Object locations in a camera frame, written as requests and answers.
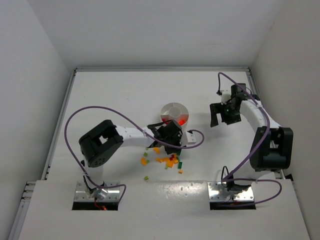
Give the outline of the red sloped lego piece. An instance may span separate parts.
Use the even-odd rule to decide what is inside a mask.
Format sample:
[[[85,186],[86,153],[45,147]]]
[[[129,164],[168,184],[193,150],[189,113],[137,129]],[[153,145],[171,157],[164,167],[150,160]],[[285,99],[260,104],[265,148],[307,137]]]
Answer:
[[[170,121],[170,120],[165,120],[164,118],[162,119],[162,122],[163,122],[164,124],[166,124],[166,125],[169,123],[169,121]]]

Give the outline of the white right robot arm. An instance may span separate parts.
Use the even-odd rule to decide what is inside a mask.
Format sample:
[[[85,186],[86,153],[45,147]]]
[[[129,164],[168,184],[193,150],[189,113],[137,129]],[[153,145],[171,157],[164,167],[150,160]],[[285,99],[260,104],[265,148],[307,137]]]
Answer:
[[[218,116],[227,125],[238,123],[242,117],[248,121],[255,135],[246,162],[239,164],[236,172],[222,171],[223,187],[248,186],[257,179],[279,170],[288,169],[291,164],[293,130],[283,127],[267,113],[256,94],[245,92],[246,85],[232,85],[230,90],[218,90],[221,101],[210,104],[211,122],[215,127]]]

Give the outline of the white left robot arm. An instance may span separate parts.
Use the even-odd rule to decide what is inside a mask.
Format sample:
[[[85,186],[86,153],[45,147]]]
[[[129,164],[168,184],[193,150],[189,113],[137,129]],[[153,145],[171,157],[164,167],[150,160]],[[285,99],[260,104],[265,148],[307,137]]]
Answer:
[[[113,124],[109,119],[102,121],[78,141],[84,157],[81,162],[86,171],[83,177],[87,191],[93,195],[98,186],[105,186],[102,179],[103,165],[121,147],[160,148],[167,154],[178,151],[171,146],[182,147],[183,129],[175,120],[164,124],[149,124],[141,129]]]

